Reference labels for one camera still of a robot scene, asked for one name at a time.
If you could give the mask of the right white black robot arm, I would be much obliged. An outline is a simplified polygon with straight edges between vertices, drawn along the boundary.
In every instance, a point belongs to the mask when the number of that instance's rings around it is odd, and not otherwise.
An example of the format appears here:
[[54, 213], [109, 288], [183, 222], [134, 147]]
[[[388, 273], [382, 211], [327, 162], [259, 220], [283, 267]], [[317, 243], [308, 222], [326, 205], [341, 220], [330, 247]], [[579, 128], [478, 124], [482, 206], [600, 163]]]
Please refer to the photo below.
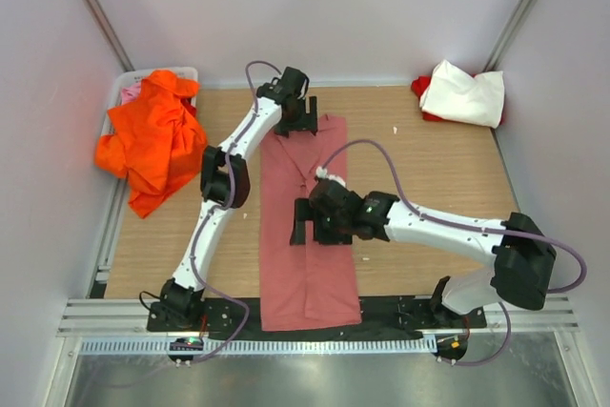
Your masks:
[[474, 310], [507, 302], [528, 311], [543, 308], [557, 253], [533, 220], [520, 213], [482, 221], [425, 207], [411, 208], [397, 195], [365, 196], [333, 179], [319, 178], [295, 200], [290, 243], [306, 242], [306, 224], [320, 245], [349, 245], [354, 238], [425, 245], [475, 260], [480, 269], [443, 277], [429, 300], [436, 323], [459, 324]]

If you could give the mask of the pink t shirt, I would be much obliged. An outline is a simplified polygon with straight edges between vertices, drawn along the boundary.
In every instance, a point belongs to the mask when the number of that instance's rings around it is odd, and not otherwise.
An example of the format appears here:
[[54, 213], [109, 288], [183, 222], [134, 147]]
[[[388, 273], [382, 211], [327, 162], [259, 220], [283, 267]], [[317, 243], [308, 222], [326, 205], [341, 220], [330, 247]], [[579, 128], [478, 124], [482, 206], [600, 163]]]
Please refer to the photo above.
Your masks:
[[308, 237], [291, 245], [295, 201], [308, 196], [315, 173], [347, 142], [347, 122], [319, 117], [318, 132], [269, 133], [260, 144], [259, 287], [266, 332], [314, 330], [361, 321], [350, 246], [324, 246]]

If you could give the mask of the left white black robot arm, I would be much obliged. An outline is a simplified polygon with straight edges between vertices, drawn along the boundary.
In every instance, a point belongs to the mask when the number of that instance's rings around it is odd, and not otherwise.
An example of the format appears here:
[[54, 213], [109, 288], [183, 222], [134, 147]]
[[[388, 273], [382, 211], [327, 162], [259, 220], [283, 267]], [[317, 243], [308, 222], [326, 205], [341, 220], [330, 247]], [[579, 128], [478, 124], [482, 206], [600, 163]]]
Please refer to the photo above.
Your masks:
[[268, 133], [317, 133], [316, 99], [307, 96], [310, 79], [287, 67], [272, 81], [251, 88], [253, 103], [234, 131], [202, 153], [201, 206], [188, 248], [148, 307], [151, 332], [192, 331], [202, 321], [207, 276], [221, 236], [250, 194], [248, 161]]

